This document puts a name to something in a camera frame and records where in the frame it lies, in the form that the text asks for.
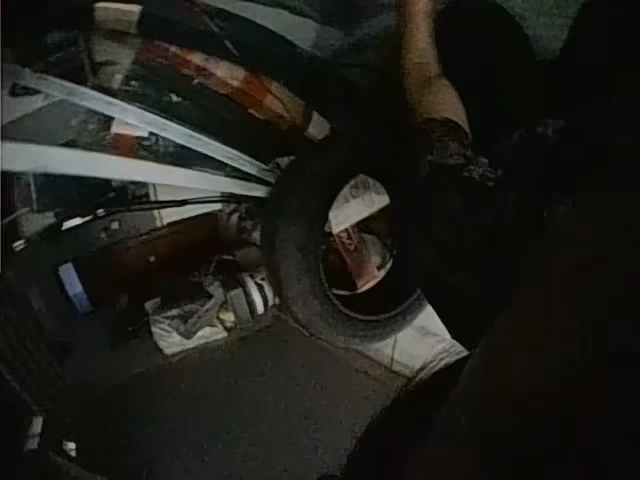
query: clutter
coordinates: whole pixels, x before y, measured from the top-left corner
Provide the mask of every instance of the clutter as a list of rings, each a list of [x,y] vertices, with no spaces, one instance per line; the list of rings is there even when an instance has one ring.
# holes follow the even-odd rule
[[[271,284],[263,269],[240,273],[229,281],[227,301],[235,316],[237,327],[247,327],[277,303]]]
[[[260,245],[260,221],[253,205],[225,205],[219,218],[223,241]]]
[[[166,355],[188,350],[228,336],[217,319],[224,302],[224,292],[219,282],[210,289],[209,300],[185,302],[167,309],[161,308],[161,299],[145,304],[153,339]]]
[[[145,303],[151,333],[165,354],[225,339],[230,331],[252,331],[276,304],[259,248],[247,245],[247,238],[256,238],[258,225],[246,215],[248,210],[229,208],[226,217],[227,239],[244,246],[218,256],[188,280],[172,280],[165,292]]]

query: person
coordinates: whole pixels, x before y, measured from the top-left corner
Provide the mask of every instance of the person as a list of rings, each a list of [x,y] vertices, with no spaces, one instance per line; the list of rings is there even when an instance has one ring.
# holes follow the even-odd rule
[[[399,228],[409,224],[403,237],[417,258],[416,278],[441,316],[457,316],[453,326],[463,334],[465,316],[473,322],[475,310],[491,313],[465,304],[474,293],[481,300],[479,279],[498,282],[510,299],[472,355],[411,385],[379,412],[336,478],[615,478],[636,469],[640,68],[630,41],[636,17],[620,8],[629,5],[587,2],[552,69],[548,111],[568,133],[552,142],[560,154],[549,144],[540,150],[552,167],[542,175],[568,175],[574,188],[569,202],[551,196],[554,207],[545,212],[553,218],[527,245],[516,277],[509,263],[519,258],[517,248],[500,250],[518,236],[522,210],[509,211],[504,193],[495,192],[501,182],[507,190],[517,182],[476,153],[465,95],[438,53],[437,4],[404,1],[403,73],[417,127],[413,160],[400,173],[408,193]],[[567,165],[556,168],[566,155]],[[531,168],[525,173],[539,180]],[[491,254],[474,258],[483,250],[470,237]],[[459,286],[469,269],[459,265],[468,261],[477,270],[465,292]],[[449,273],[451,283],[432,282],[433,269]],[[453,287],[466,297],[448,298]]]

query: pile of junk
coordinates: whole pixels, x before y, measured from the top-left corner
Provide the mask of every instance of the pile of junk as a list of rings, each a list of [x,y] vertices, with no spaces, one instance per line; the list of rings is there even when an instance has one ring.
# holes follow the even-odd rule
[[[5,359],[41,345],[64,370],[101,322],[111,347],[146,332],[174,355],[272,307],[361,347],[425,311],[375,160],[392,151],[355,140],[394,121],[395,5],[330,3],[7,9],[3,315],[24,320],[2,328],[31,333]]]

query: dark floor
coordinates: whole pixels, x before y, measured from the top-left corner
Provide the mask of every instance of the dark floor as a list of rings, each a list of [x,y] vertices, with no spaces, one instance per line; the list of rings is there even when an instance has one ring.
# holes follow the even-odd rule
[[[401,384],[353,365],[276,323],[87,402],[78,459],[111,479],[316,478]]]

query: debris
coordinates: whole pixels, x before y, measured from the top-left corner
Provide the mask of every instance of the debris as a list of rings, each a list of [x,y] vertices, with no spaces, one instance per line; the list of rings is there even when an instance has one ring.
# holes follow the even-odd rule
[[[217,319],[225,300],[222,286],[215,282],[209,292],[212,297],[208,300],[185,302],[165,310],[161,308],[159,298],[145,303],[153,338],[166,355],[174,355],[228,336]]]

